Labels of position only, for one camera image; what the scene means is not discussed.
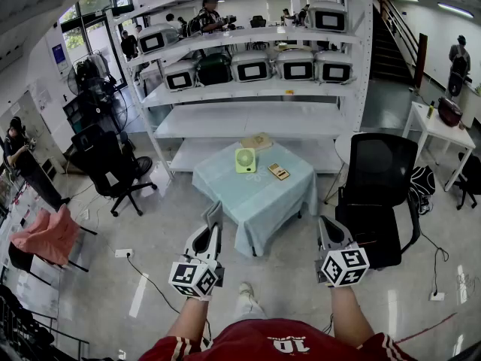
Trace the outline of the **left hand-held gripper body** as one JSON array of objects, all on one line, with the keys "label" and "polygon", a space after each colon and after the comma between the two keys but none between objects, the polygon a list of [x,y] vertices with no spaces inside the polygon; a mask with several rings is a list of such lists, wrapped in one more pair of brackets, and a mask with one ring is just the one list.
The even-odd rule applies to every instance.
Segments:
[{"label": "left hand-held gripper body", "polygon": [[225,268],[207,256],[183,255],[173,262],[168,283],[182,296],[210,299],[214,287],[222,287]]}]

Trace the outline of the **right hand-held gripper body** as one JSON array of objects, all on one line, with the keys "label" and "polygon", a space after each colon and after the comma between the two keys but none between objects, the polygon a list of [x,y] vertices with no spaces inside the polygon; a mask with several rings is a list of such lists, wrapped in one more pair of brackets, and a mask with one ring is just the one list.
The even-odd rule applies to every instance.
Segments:
[{"label": "right hand-held gripper body", "polygon": [[347,287],[358,284],[370,267],[365,249],[356,242],[331,250],[321,249],[315,261],[319,284]]}]

